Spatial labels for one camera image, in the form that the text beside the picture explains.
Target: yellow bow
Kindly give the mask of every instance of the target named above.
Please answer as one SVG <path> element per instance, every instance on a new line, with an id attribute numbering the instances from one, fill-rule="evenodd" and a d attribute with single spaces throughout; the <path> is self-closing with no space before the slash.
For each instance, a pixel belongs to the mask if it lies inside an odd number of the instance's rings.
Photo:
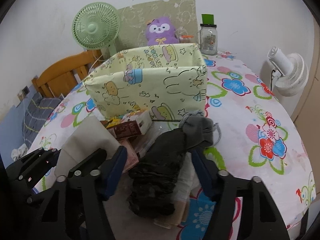
<path id="1" fill-rule="evenodd" d="M 158 45 L 160 45 L 160 44 L 164 44 L 163 42 L 166 40 L 167 40 L 167 38 L 161 38 L 161 39 L 156 39 L 156 42 L 159 42 Z"/>

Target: chair backrest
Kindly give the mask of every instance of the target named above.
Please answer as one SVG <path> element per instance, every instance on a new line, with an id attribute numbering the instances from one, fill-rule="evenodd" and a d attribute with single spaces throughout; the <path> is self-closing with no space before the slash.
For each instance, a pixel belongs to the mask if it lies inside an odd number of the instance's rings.
<path id="1" fill-rule="evenodd" d="M 39 78 L 34 78 L 35 89 L 47 98 L 66 96 L 77 84 L 73 70 L 83 80 L 88 75 L 88 64 L 93 64 L 101 56 L 100 50 L 89 50 L 66 57 L 47 68 Z"/>

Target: metal bolt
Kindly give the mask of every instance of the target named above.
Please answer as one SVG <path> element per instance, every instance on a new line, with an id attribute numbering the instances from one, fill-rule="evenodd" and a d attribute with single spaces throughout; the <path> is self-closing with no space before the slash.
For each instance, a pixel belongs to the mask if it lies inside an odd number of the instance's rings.
<path id="1" fill-rule="evenodd" d="M 254 182 L 262 182 L 262 179 L 260 178 L 260 177 L 258 177 L 258 176 L 253 176 L 252 177 L 252 180 L 254 181 Z"/>
<path id="2" fill-rule="evenodd" d="M 80 176 L 81 175 L 81 171 L 75 171 L 74 175 Z"/>
<path id="3" fill-rule="evenodd" d="M 226 170 L 220 170 L 220 171 L 218 171 L 218 174 L 220 176 L 226 177 L 229 175 L 229 172 L 227 172 Z"/>
<path id="4" fill-rule="evenodd" d="M 65 180 L 66 180 L 66 176 L 63 176 L 63 175 L 57 177 L 56 179 L 57 182 L 64 182 Z"/>
<path id="5" fill-rule="evenodd" d="M 100 174 L 100 171 L 99 171 L 99 170 L 90 171 L 90 175 L 91 175 L 91 176 L 98 176 L 99 174 Z"/>

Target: white fan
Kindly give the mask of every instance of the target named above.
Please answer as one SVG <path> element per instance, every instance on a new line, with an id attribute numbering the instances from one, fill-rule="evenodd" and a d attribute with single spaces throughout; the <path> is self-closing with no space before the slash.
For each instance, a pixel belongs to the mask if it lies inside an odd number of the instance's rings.
<path id="1" fill-rule="evenodd" d="M 276 86 L 281 95 L 291 97 L 304 89 L 309 70 L 300 54 L 286 56 L 281 49 L 273 47 L 268 53 L 268 59 L 277 69 L 272 73 L 271 90 Z"/>

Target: fan center cap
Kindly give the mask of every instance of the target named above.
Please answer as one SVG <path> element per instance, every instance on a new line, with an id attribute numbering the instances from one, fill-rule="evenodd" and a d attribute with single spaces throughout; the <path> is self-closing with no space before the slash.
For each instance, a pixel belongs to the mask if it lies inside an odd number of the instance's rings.
<path id="1" fill-rule="evenodd" d="M 90 24 L 88 25 L 88 31 L 89 31 L 90 33 L 94 33 L 96 30 L 97 30 L 96 24 L 90 23 Z"/>

